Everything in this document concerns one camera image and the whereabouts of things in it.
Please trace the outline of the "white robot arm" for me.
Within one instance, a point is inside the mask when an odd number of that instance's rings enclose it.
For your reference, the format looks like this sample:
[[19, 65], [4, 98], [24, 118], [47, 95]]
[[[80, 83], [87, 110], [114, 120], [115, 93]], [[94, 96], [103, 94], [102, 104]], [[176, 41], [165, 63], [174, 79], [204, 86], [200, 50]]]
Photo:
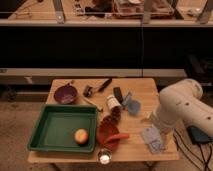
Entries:
[[179, 119], [184, 119], [213, 138], [213, 107], [201, 101], [203, 89], [194, 79], [183, 79], [163, 88], [159, 105], [150, 120], [163, 133], [171, 132]]

